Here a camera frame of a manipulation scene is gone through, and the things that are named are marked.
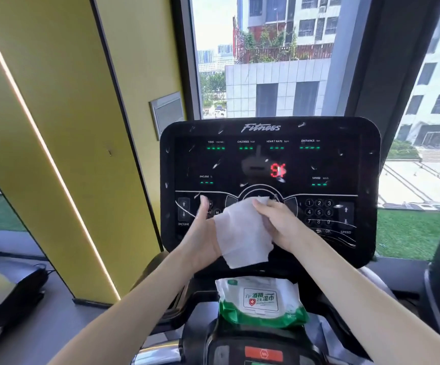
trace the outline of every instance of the white wet wipe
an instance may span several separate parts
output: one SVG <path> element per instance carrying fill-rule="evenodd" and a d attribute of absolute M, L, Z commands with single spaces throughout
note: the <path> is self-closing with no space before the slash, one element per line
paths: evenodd
<path fill-rule="evenodd" d="M 253 207 L 253 198 L 263 204 L 269 199 L 249 197 L 214 216 L 218 245 L 230 269 L 266 262 L 274 248 L 262 216 Z"/>

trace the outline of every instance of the red button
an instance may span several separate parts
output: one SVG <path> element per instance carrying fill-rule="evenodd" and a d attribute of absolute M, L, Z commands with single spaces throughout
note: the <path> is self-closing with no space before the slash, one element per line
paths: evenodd
<path fill-rule="evenodd" d="M 245 357 L 251 359 L 272 360 L 277 362 L 283 361 L 282 351 L 258 349 L 257 347 L 245 346 Z"/>

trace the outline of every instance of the fitness logo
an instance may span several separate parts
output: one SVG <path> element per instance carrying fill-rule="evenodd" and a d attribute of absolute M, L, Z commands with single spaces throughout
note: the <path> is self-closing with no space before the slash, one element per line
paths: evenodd
<path fill-rule="evenodd" d="M 279 130 L 279 129 L 281 129 L 281 126 L 280 125 L 270 125 L 270 124 L 250 123 L 250 124 L 245 124 L 241 133 L 246 129 L 254 130 L 254 131 L 255 130 Z"/>

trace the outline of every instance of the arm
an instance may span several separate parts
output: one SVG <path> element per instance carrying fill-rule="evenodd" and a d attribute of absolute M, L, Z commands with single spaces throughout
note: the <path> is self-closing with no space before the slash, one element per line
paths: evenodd
<path fill-rule="evenodd" d="M 206 220 L 208 200 L 201 196 L 198 215 L 180 245 L 121 301 L 109 308 L 48 365 L 128 365 L 192 275 L 221 253 L 213 219 Z"/>
<path fill-rule="evenodd" d="M 378 365 L 440 363 L 440 336 L 366 279 L 281 203 L 262 205 L 274 241 L 290 251 Z"/>

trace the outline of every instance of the green and white package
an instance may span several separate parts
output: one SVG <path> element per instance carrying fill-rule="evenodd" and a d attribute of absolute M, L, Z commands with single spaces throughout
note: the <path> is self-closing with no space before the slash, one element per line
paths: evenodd
<path fill-rule="evenodd" d="M 220 315 L 231 323 L 286 328 L 308 321 L 298 285 L 287 279 L 242 276 L 215 284 Z"/>

